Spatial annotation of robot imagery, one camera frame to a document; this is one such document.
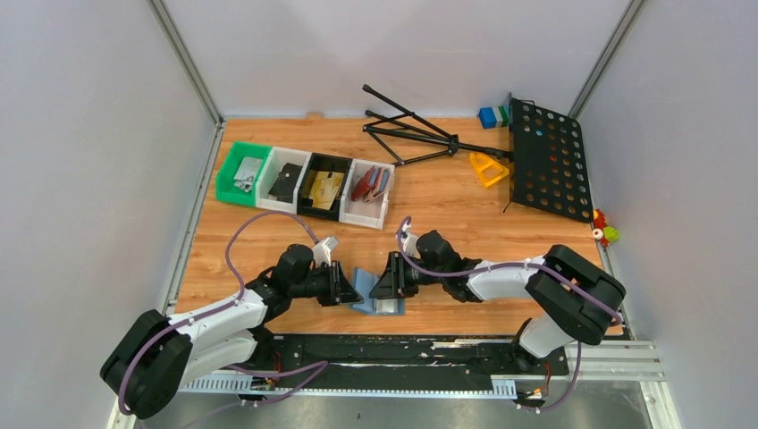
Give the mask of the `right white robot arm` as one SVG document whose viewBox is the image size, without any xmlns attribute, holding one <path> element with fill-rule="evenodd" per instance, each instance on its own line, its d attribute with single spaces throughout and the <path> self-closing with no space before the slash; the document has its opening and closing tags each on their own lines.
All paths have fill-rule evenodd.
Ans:
<svg viewBox="0 0 758 429">
<path fill-rule="evenodd" d="M 610 327 L 621 324 L 626 296 L 619 281 L 565 245 L 539 257 L 494 263 L 461 256 L 436 230 L 420 237 L 403 232 L 369 296 L 376 302 L 405 299 L 434 284 L 463 303 L 536 302 L 542 315 L 522 324 L 510 349 L 512 365 L 527 374 L 571 342 L 599 344 Z"/>
</svg>

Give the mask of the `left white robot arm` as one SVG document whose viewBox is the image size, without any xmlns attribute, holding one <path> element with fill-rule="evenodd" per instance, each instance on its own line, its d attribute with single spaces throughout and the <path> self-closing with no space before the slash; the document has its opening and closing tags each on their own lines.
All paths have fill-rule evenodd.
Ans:
<svg viewBox="0 0 758 429">
<path fill-rule="evenodd" d="M 99 376 L 116 393 L 125 415 L 147 419 L 186 384 L 223 367 L 267 367 L 274 357 L 266 323 L 294 299 L 323 307 L 362 302 L 337 261 L 317 261 L 311 248 L 293 244 L 276 265 L 241 290 L 198 310 L 166 316 L 141 314 L 102 365 Z"/>
</svg>

